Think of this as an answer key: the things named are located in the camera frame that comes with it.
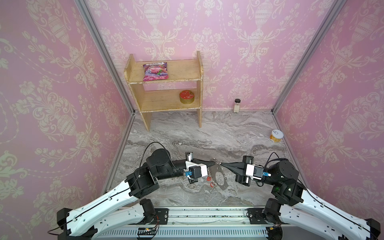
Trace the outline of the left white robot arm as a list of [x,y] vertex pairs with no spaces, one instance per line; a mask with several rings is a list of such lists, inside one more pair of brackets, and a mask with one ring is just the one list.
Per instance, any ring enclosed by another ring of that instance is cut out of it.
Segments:
[[164,147],[142,159],[139,168],[116,187],[77,209],[63,208],[57,212],[59,240],[94,240],[102,234],[124,225],[146,225],[156,218],[156,210],[146,196],[160,188],[158,181],[176,177],[190,184],[208,175],[214,161],[195,159],[187,153],[185,159],[171,159]]

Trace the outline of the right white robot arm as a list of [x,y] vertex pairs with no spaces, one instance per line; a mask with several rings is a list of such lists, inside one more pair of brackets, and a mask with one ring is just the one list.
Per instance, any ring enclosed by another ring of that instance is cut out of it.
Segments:
[[299,171],[287,159],[268,158],[255,165],[252,156],[242,162],[222,163],[236,175],[236,182],[249,186],[272,186],[272,195],[263,210],[267,222],[290,224],[324,238],[335,240],[377,240],[381,224],[374,219],[361,219],[323,200],[299,180]]

